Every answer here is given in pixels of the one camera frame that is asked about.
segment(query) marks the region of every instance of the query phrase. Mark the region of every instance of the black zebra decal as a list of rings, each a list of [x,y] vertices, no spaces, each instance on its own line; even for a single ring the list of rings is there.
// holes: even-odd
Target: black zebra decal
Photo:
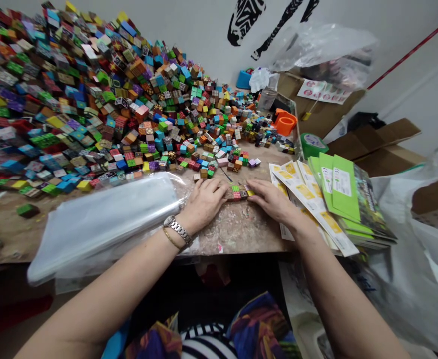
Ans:
[[[307,9],[305,10],[304,15],[302,16],[302,19],[300,22],[307,22],[312,15],[312,12],[314,9],[319,5],[320,0],[309,0],[309,4],[307,5]],[[302,4],[303,0],[292,0],[291,3],[287,6],[287,8],[284,11],[284,14],[282,14],[282,18],[279,21],[279,24],[277,24],[276,28],[272,32],[272,34],[266,39],[266,41],[262,44],[260,48],[258,48],[254,53],[251,55],[251,57],[258,61],[260,57],[262,56],[262,53],[264,51],[267,51],[269,49],[269,46],[274,41],[275,37],[279,33],[279,31],[282,29],[282,27],[290,20],[290,18],[294,15],[294,13],[297,11],[299,6]]]
[[[242,40],[265,11],[263,0],[239,0],[230,19],[227,39],[232,46],[240,46]]]

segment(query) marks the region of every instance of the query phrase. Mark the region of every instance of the hand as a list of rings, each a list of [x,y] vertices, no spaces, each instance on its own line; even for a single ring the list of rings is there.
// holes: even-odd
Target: hand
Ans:
[[[200,179],[189,196],[184,210],[176,217],[178,223],[187,231],[189,236],[207,226],[224,203],[224,195],[229,185],[221,184],[218,178],[203,181]]]
[[[272,183],[249,179],[247,185],[255,192],[255,196],[247,200],[257,203],[262,209],[279,223],[283,223],[289,230],[296,229],[314,229],[315,224],[306,215],[301,213],[294,204],[289,201],[278,188]]]

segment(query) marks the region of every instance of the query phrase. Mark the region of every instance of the green tape roll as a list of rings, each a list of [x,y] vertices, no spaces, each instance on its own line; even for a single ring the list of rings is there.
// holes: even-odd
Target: green tape roll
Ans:
[[[329,146],[319,136],[312,133],[303,133],[300,135],[300,141],[305,159],[308,159],[310,156],[319,157],[319,153],[326,153],[329,150]]]

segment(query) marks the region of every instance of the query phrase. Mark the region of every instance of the bracelet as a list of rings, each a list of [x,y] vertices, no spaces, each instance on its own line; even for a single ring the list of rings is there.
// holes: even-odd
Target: bracelet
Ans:
[[[166,235],[166,237],[168,238],[168,240],[173,244],[173,246],[175,246],[179,251],[181,251],[182,248],[181,248],[180,246],[178,246],[178,245],[173,241],[173,239],[171,238],[171,236],[169,235],[169,233],[166,232],[166,228],[165,228],[165,227],[163,227],[163,232],[164,232],[164,234]]]

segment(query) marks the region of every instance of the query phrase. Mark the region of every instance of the orange container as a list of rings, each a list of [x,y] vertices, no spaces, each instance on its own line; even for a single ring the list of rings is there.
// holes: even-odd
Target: orange container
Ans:
[[[283,111],[278,114],[275,127],[281,135],[289,136],[296,123],[297,117],[287,111]]]

